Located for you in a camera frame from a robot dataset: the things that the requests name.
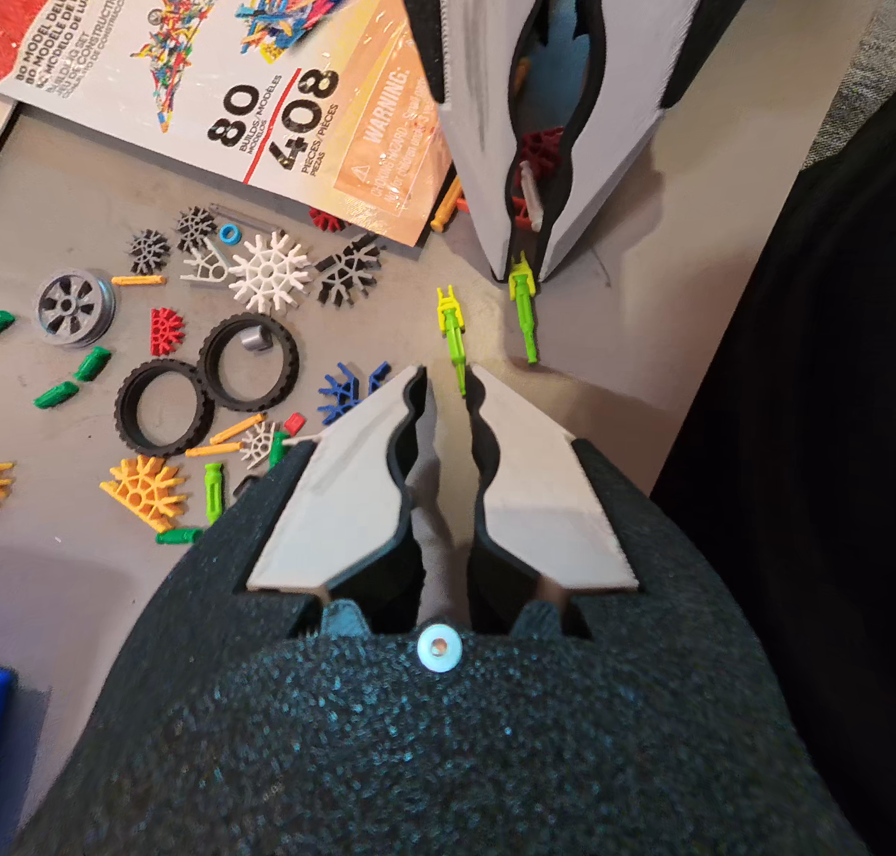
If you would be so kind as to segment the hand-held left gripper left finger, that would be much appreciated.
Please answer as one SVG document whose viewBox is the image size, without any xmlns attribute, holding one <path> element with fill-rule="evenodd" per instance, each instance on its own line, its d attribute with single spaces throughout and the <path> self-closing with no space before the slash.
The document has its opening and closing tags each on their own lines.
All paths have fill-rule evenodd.
<svg viewBox="0 0 896 856">
<path fill-rule="evenodd" d="M 409 530 L 427 369 L 410 365 L 321 434 L 265 541 L 249 591 L 335 594 Z"/>
</svg>

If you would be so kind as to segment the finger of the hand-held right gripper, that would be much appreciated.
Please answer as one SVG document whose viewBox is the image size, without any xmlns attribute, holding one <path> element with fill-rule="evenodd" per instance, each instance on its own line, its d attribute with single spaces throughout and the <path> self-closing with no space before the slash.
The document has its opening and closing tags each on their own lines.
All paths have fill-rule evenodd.
<svg viewBox="0 0 896 856">
<path fill-rule="evenodd" d="M 495 279 L 506 278 L 518 156 L 514 82 L 539 0 L 440 0 L 442 132 Z"/>
<path fill-rule="evenodd" d="M 666 86 L 699 2 L 584 0 L 588 70 L 546 201 L 540 281 L 573 250 L 662 120 Z"/>
</svg>

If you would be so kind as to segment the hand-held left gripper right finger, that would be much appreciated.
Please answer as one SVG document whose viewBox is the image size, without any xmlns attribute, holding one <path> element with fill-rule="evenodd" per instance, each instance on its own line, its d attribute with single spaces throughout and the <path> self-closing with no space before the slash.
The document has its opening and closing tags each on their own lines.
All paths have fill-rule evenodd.
<svg viewBox="0 0 896 856">
<path fill-rule="evenodd" d="M 636 591 L 573 433 L 479 365 L 466 368 L 466 406 L 481 543 L 569 593 Z"/>
</svg>

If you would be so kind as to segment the red multi-hole connector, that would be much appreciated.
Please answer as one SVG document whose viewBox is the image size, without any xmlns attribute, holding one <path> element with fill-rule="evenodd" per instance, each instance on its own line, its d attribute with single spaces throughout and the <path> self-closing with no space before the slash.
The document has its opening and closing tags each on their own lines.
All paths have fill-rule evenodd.
<svg viewBox="0 0 896 856">
<path fill-rule="evenodd" d="M 521 138 L 520 162 L 528 162 L 536 178 L 553 175 L 560 163 L 559 145 L 563 126 L 525 133 Z"/>
</svg>

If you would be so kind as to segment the long orange rod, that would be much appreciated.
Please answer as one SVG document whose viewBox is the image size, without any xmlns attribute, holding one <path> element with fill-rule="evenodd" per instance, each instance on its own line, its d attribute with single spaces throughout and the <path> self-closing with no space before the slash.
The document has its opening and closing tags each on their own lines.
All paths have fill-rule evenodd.
<svg viewBox="0 0 896 856">
<path fill-rule="evenodd" d="M 516 100 L 519 97 L 531 67 L 532 62 L 527 56 L 519 60 L 512 86 L 513 100 Z M 430 226 L 434 232 L 442 233 L 448 223 L 451 222 L 454 213 L 458 210 L 456 208 L 456 203 L 461 196 L 464 197 L 462 183 L 460 178 L 457 175 L 454 175 L 446 194 L 442 198 L 438 208 L 435 209 L 433 219 L 430 222 Z"/>
</svg>

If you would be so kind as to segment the white rod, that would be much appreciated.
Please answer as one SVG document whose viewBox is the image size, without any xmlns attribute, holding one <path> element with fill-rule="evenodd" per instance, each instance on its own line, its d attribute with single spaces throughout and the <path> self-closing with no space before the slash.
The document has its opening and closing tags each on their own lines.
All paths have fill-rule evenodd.
<svg viewBox="0 0 896 856">
<path fill-rule="evenodd" d="M 539 184 L 536 179 L 535 171 L 529 160 L 523 160 L 520 163 L 521 174 L 521 191 L 526 205 L 531 230 L 533 233 L 539 233 L 544 222 L 544 206 L 540 196 Z"/>
</svg>

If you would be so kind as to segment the small white snowflake connector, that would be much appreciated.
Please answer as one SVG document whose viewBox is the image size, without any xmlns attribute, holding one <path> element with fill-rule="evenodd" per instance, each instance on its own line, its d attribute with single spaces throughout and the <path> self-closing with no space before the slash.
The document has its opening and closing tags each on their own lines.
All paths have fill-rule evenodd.
<svg viewBox="0 0 896 856">
<path fill-rule="evenodd" d="M 278 431 L 279 425 L 275 421 L 260 421 L 245 431 L 239 456 L 246 469 L 252 470 L 269 460 L 274 435 Z"/>
</svg>

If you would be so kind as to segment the blue snowflake connector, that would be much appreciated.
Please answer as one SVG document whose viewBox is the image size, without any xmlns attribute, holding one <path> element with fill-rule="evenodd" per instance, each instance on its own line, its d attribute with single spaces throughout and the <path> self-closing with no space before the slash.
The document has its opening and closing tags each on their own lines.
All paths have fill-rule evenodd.
<svg viewBox="0 0 896 856">
<path fill-rule="evenodd" d="M 322 413 L 324 427 L 329 427 L 364 401 L 360 393 L 360 381 L 354 372 L 342 362 L 337 364 L 337 368 L 342 377 L 337 379 L 331 374 L 325 375 L 327 386 L 318 390 L 320 395 L 331 400 L 317 408 Z M 385 384 L 391 370 L 391 364 L 385 361 L 368 376 L 367 395 L 377 392 Z"/>
</svg>

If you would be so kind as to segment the dark grey half-snowflake connector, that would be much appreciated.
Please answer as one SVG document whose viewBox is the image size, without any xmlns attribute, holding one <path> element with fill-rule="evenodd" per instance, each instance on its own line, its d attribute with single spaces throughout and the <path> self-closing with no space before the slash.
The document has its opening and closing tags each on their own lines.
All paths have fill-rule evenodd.
<svg viewBox="0 0 896 856">
<path fill-rule="evenodd" d="M 379 256 L 378 235 L 370 232 L 351 241 L 341 252 L 313 263 L 319 303 L 338 308 L 344 304 L 352 306 L 355 295 L 366 297 L 382 268 Z"/>
</svg>

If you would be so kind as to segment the black rubber tire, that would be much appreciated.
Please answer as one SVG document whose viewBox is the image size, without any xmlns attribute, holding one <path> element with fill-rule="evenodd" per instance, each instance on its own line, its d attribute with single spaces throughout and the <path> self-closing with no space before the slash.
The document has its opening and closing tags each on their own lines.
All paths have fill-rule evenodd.
<svg viewBox="0 0 896 856">
<path fill-rule="evenodd" d="M 183 436 L 167 444 L 156 444 L 140 425 L 138 407 L 150 383 L 166 374 L 181 377 L 190 384 L 196 407 Z M 213 425 L 215 410 L 215 402 L 195 365 L 173 358 L 153 358 L 134 368 L 120 386 L 115 405 L 115 424 L 122 441 L 135 452 L 147 457 L 169 458 L 184 455 L 198 446 Z"/>
<path fill-rule="evenodd" d="M 269 391 L 253 400 L 242 400 L 224 386 L 220 361 L 232 339 L 257 326 L 279 344 L 282 365 L 277 382 Z M 296 340 L 283 324 L 270 316 L 245 312 L 224 319 L 210 330 L 200 348 L 197 369 L 204 389 L 218 405 L 234 412 L 257 414 L 284 402 L 291 394 L 299 375 L 300 356 Z"/>
</svg>

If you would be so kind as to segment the red white toy packaging bag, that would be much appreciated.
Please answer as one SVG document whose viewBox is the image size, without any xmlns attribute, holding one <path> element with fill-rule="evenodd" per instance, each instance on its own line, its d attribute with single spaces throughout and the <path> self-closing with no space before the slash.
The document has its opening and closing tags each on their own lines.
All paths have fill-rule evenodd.
<svg viewBox="0 0 896 856">
<path fill-rule="evenodd" d="M 403 0 L 1 0 L 2 94 L 417 245 L 451 165 Z"/>
</svg>

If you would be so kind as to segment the clear long rod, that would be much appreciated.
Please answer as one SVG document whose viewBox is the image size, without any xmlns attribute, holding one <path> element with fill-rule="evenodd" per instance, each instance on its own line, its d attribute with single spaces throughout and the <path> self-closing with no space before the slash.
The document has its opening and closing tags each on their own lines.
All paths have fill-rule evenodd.
<svg viewBox="0 0 896 856">
<path fill-rule="evenodd" d="M 233 223 L 242 228 L 250 228 L 256 231 L 280 231 L 282 229 L 278 222 L 263 220 L 256 215 L 246 213 L 240 210 L 234 210 L 220 203 L 209 203 L 209 211 L 227 223 Z"/>
</svg>

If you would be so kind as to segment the red fan connector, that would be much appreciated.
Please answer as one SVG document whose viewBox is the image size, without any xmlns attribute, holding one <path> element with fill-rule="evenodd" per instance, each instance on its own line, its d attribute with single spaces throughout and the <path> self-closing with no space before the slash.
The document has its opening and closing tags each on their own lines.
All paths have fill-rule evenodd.
<svg viewBox="0 0 896 856">
<path fill-rule="evenodd" d="M 185 338 L 181 315 L 167 307 L 151 309 L 150 352 L 154 358 L 170 356 Z"/>
</svg>

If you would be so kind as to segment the person's dark clothing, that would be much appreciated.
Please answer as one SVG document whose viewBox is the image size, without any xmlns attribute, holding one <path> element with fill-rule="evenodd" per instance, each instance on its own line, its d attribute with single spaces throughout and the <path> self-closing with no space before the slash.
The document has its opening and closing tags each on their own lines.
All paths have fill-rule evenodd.
<svg viewBox="0 0 896 856">
<path fill-rule="evenodd" d="M 894 854 L 894 248 L 890 96 L 799 173 L 652 492 L 873 854 Z"/>
</svg>

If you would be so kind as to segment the small dark grey snowflake connector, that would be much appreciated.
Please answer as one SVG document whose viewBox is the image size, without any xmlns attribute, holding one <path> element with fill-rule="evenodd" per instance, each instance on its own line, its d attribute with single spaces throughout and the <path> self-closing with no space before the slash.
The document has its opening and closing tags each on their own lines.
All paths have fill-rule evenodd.
<svg viewBox="0 0 896 856">
<path fill-rule="evenodd" d="M 129 255 L 133 259 L 131 273 L 150 277 L 162 273 L 170 256 L 168 238 L 159 231 L 146 229 L 132 237 Z"/>
<path fill-rule="evenodd" d="M 193 249 L 201 249 L 207 238 L 218 231 L 214 215 L 201 206 L 194 206 L 179 213 L 175 233 L 178 235 L 177 249 L 190 253 Z"/>
</svg>

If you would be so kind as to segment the grey wheel hub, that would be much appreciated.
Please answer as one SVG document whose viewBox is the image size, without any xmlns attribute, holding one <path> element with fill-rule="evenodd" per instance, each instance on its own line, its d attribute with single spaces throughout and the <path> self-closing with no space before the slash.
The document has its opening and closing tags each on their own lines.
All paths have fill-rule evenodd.
<svg viewBox="0 0 896 856">
<path fill-rule="evenodd" d="M 40 286 L 34 303 L 43 341 L 62 348 L 95 344 L 108 332 L 116 312 L 111 279 L 84 269 L 54 273 Z"/>
</svg>

